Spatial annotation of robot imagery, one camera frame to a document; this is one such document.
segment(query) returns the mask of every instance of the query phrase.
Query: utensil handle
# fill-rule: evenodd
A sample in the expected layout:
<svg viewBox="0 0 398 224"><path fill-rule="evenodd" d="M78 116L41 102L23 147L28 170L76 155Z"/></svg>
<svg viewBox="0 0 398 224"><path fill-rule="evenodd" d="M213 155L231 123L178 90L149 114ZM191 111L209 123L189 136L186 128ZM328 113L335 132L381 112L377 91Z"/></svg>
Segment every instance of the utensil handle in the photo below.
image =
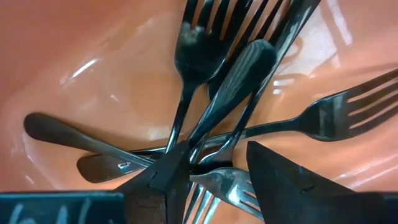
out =
<svg viewBox="0 0 398 224"><path fill-rule="evenodd" d="M164 153L169 152L177 143L178 137L180 136L182 124L184 122L185 116L187 115L187 111L192 101L193 94L195 93L197 88L198 85L194 85L191 83L185 83L182 87L180 103L178 104L177 112L175 114L173 126L169 136L169 141L166 145Z"/></svg>
<svg viewBox="0 0 398 224"><path fill-rule="evenodd" d="M39 141L60 144L68 147L105 154L108 156L135 162L144 167L153 162L137 155L120 150L114 146L93 139L79 130L45 114L32 113L25 117L26 133Z"/></svg>

